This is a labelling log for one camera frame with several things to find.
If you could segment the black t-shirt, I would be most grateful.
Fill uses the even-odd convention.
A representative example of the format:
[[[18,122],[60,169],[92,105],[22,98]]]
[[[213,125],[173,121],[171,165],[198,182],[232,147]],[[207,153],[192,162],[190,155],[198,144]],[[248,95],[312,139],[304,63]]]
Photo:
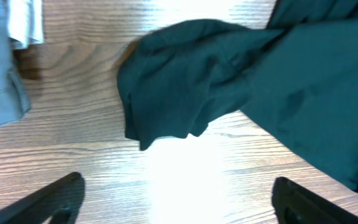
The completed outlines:
[[[141,150],[239,110],[358,193],[358,1],[279,1],[264,29],[202,19],[155,31],[117,87]]]

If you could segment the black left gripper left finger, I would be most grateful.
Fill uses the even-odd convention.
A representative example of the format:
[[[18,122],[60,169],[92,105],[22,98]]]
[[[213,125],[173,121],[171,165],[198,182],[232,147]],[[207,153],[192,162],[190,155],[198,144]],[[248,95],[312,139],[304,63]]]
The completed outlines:
[[[74,224],[85,198],[85,180],[72,172],[0,210],[0,224]]]

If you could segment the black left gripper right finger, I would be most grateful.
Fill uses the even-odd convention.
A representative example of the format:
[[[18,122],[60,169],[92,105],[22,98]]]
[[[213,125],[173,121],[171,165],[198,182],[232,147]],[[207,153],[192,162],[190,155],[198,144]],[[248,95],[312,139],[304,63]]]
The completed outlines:
[[[285,177],[274,182],[272,206],[279,224],[358,224],[358,216]]]

